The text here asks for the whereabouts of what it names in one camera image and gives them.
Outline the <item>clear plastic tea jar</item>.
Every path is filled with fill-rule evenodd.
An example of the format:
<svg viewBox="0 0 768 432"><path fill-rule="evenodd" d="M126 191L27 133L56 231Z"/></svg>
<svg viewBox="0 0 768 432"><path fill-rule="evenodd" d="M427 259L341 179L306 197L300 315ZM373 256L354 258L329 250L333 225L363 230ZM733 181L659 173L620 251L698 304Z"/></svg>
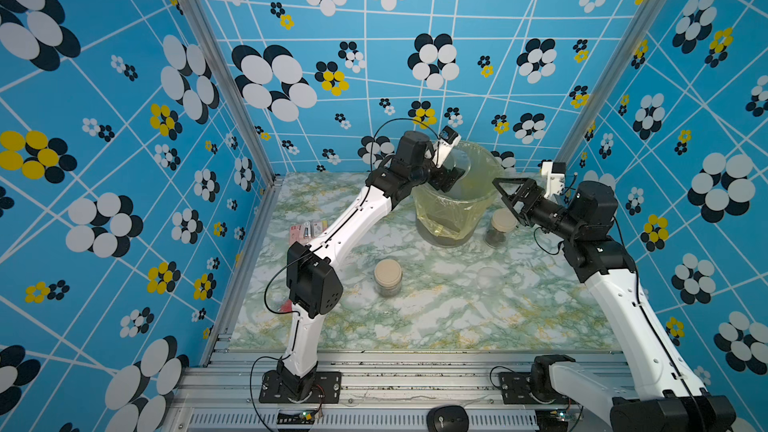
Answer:
<svg viewBox="0 0 768 432"><path fill-rule="evenodd" d="M448 154L443 166L449 171L457 170L459 178L470 172L472 167L472 158L470 154L460 147L454 147Z"/></svg>

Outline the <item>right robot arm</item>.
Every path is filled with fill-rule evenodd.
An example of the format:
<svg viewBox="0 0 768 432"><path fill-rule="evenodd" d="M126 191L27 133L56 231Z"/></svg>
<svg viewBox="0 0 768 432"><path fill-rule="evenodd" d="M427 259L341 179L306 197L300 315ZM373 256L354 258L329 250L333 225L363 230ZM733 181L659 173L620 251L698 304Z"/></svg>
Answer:
<svg viewBox="0 0 768 432"><path fill-rule="evenodd" d="M608 319L637 394L627 399L572 357L550 354L532 364L532 395L542 402L567 397L615 431L731 430L737 418L731 402L711 394L676 351L647 304L634 259L609 234L618 207L613 190L583 181L563 207L533 179L496 178L493 185L521 224L561 239L567 263Z"/></svg>

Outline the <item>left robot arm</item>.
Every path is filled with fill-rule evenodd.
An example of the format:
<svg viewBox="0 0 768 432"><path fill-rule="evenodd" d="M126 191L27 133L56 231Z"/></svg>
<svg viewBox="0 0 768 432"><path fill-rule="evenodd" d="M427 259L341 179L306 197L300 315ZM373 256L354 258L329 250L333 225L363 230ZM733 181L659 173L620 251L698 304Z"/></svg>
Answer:
<svg viewBox="0 0 768 432"><path fill-rule="evenodd" d="M460 134L446 126L436 139L432 142L424 133L406 132L396 152L369 173L358 196L328 229L308 244L295 242L289 247L286 285L292 324L288 347L277 362L276 372L290 399L306 399L316 382L323 322L343 294L336 267L414 188L428 184L447 192L463 174L457 167L444 165L460 143Z"/></svg>

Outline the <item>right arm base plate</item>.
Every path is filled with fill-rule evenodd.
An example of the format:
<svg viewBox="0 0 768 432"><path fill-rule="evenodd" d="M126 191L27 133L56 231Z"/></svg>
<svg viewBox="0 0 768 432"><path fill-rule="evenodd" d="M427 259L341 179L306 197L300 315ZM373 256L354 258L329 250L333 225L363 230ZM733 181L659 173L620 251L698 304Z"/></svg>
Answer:
<svg viewBox="0 0 768 432"><path fill-rule="evenodd" d="M500 372L498 387L505 405L542 405L566 407L570 400L563 395L545 395L537 397L531 388L528 373Z"/></svg>

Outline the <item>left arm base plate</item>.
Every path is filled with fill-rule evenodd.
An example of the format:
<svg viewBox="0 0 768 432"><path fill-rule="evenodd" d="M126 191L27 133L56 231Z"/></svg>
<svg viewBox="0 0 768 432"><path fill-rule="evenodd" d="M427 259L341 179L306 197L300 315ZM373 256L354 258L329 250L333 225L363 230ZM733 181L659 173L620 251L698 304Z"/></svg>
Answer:
<svg viewBox="0 0 768 432"><path fill-rule="evenodd" d="M297 379L290 373L270 370L256 388L263 404L337 404L342 385L341 372L314 372Z"/></svg>

